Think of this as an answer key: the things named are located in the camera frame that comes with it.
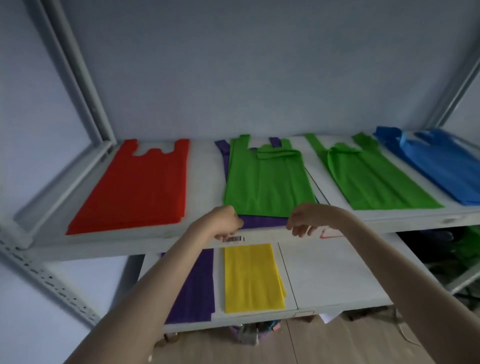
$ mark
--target left hand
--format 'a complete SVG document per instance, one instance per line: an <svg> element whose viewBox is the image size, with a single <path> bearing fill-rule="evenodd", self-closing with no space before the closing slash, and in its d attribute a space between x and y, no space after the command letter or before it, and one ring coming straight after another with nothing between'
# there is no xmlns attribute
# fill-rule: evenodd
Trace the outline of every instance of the left hand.
<svg viewBox="0 0 480 364"><path fill-rule="evenodd" d="M205 224L217 240L232 236L243 226L243 220L237 216L235 209L230 205L215 207L197 221Z"/></svg>

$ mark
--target wooden floor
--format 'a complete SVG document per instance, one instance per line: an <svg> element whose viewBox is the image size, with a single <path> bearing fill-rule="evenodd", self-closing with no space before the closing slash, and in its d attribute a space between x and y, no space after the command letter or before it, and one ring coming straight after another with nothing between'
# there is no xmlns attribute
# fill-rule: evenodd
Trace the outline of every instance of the wooden floor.
<svg viewBox="0 0 480 364"><path fill-rule="evenodd" d="M398 327L386 322L391 312L355 322L341 317L324 324L316 317L282 320L258 346L237 344L228 328L181 333L174 344L154 350L153 363L250 364L433 364L426 351L403 339ZM417 339L406 324L404 332Z"/></svg>

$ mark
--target forearm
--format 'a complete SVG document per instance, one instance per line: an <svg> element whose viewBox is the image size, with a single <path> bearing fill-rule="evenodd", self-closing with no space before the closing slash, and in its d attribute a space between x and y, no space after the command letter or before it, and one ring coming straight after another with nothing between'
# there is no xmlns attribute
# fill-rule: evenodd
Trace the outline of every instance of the forearm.
<svg viewBox="0 0 480 364"><path fill-rule="evenodd" d="M437 363L480 363L480 321L353 216L339 229Z"/></svg>
<svg viewBox="0 0 480 364"><path fill-rule="evenodd" d="M183 283L211 237L202 224L190 226L66 363L146 363Z"/></svg>

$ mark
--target barcode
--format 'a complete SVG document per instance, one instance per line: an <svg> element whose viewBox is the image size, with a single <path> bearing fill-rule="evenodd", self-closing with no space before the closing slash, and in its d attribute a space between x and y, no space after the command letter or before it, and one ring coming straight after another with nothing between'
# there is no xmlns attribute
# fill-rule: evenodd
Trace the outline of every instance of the barcode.
<svg viewBox="0 0 480 364"><path fill-rule="evenodd" d="M232 236L230 238L223 239L224 243L230 243L230 242L241 242L245 241L245 238L242 238L241 236Z"/></svg>

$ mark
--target human arm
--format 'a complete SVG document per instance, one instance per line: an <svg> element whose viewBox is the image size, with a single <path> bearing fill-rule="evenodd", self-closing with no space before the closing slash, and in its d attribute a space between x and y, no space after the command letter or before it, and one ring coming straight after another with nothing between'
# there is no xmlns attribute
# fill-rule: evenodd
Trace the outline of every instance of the human arm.
<svg viewBox="0 0 480 364"><path fill-rule="evenodd" d="M287 229L303 237L327 225L352 244L436 363L480 363L480 319L352 213L302 204Z"/></svg>
<svg viewBox="0 0 480 364"><path fill-rule="evenodd" d="M243 226L232 206L196 220L114 309L92 329L65 364L145 364L163 324L206 243Z"/></svg>

